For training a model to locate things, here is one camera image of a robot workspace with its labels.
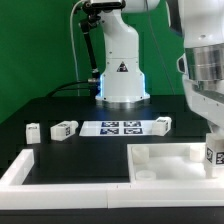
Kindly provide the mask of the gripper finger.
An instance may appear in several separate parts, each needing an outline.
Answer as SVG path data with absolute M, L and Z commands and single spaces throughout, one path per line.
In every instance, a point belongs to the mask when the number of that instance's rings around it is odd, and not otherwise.
M 219 134 L 219 135 L 223 135 L 224 136 L 224 129 L 222 129 L 221 127 L 219 127 L 218 125 L 214 124 L 211 121 L 208 121 L 208 126 L 209 129 L 212 133 L 214 134 Z

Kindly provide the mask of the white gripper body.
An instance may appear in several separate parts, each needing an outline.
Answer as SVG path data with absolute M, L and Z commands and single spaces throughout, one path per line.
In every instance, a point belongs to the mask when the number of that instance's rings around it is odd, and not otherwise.
M 189 78 L 186 56 L 177 60 L 189 108 L 210 124 L 224 129 L 224 80 L 194 81 Z

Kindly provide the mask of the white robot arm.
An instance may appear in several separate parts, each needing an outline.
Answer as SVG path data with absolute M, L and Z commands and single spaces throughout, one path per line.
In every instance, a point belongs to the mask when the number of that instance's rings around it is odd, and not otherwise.
M 149 97 L 139 68 L 139 36 L 122 13 L 155 9 L 160 0 L 91 0 L 100 10 L 106 69 L 102 103 L 135 104 Z M 169 28 L 184 39 L 177 61 L 190 109 L 204 117 L 213 133 L 224 135 L 224 0 L 165 0 Z

